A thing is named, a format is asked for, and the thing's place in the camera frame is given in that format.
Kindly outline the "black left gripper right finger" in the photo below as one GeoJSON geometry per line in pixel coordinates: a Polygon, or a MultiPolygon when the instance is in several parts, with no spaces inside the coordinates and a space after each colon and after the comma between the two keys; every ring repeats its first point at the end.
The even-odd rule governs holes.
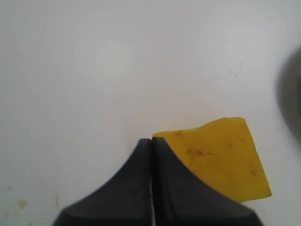
{"type": "Polygon", "coordinates": [[[198,179],[163,138],[152,139],[151,185],[158,226],[261,226],[252,209],[198,179]]]}

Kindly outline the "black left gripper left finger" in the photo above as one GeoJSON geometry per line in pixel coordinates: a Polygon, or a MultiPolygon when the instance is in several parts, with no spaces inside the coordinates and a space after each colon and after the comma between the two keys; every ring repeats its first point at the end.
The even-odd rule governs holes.
{"type": "Polygon", "coordinates": [[[150,226],[151,140],[140,139],[126,163],[103,186],[64,208],[55,226],[150,226]]]}

